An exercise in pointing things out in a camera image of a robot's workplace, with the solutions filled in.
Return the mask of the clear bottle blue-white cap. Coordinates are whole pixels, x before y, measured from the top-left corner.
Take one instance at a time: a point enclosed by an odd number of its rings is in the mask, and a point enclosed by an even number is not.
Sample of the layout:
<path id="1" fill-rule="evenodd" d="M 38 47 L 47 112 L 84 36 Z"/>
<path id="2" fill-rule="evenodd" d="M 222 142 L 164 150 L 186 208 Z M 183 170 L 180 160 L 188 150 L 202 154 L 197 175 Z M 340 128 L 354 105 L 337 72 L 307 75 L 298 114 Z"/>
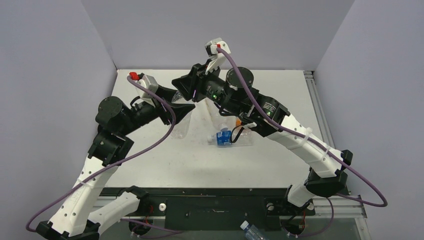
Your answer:
<path id="1" fill-rule="evenodd" d="M 183 98 L 183 96 L 180 94 L 179 91 L 173 97 L 173 99 L 171 100 L 171 103 L 172 104 L 189 104 L 189 102 L 187 102 Z M 190 126 L 191 115 L 192 115 L 192 111 L 180 123 L 174 126 L 170 134 L 173 139 L 183 139 L 186 137 L 189 130 L 189 126 Z"/>

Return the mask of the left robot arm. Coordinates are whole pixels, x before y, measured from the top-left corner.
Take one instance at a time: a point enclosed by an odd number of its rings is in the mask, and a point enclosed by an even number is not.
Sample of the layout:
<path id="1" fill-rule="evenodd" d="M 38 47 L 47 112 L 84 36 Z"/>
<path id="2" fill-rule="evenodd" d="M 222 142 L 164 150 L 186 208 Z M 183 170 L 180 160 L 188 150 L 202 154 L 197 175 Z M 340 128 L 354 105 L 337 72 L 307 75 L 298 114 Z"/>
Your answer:
<path id="1" fill-rule="evenodd" d="M 179 123 L 194 108 L 190 103 L 173 103 L 175 90 L 160 86 L 157 99 L 127 106 L 120 98 L 109 96 L 98 106 L 97 135 L 90 146 L 84 166 L 59 210 L 35 231 L 47 240 L 97 240 L 112 225 L 128 214 L 143 215 L 149 209 L 149 194 L 131 186 L 114 201 L 93 210 L 110 177 L 127 156 L 133 141 L 129 134 L 155 119 L 165 125 Z"/>

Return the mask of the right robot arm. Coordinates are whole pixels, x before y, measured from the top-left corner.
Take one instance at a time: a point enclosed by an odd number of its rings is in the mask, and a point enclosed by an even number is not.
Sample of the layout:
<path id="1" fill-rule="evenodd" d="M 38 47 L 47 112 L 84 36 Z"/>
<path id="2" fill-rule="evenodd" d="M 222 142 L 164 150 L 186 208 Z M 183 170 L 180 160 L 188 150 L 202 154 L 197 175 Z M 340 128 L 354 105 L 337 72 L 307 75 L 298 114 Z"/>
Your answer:
<path id="1" fill-rule="evenodd" d="M 346 187 L 348 175 L 343 164 L 352 162 L 353 154 L 349 150 L 340 151 L 326 145 L 311 128 L 301 125 L 284 105 L 253 88 L 254 74 L 249 69 L 239 67 L 238 70 L 266 117 L 252 104 L 233 68 L 227 71 L 225 79 L 221 79 L 219 68 L 207 72 L 207 67 L 207 64 L 197 63 L 188 74 L 171 83 L 186 100 L 211 100 L 223 115 L 238 117 L 245 127 L 283 145 L 309 165 L 307 178 L 291 185 L 282 199 L 287 213 L 296 213 L 314 196 L 329 198 Z M 283 129 L 269 123 L 267 118 Z"/>

